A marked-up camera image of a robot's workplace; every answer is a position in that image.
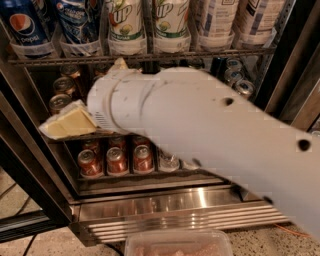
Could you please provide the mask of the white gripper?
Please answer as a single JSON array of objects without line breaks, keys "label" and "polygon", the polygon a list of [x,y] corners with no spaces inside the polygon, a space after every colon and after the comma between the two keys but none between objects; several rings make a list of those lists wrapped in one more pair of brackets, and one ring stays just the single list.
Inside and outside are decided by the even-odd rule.
[{"label": "white gripper", "polygon": [[142,134],[143,93],[154,76],[141,71],[140,64],[129,64],[122,57],[117,58],[109,73],[90,89],[87,108],[81,100],[73,101],[48,118],[39,130],[53,140],[94,133],[97,125],[102,130],[119,134]]}]

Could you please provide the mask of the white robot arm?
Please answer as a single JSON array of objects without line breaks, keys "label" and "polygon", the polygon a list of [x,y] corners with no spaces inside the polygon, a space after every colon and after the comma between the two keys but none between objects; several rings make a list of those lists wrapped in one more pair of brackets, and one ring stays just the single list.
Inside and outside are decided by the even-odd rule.
[{"label": "white robot arm", "polygon": [[85,101],[39,127],[54,140],[97,128],[144,136],[246,188],[320,239],[320,138],[271,117],[204,71],[113,68]]}]

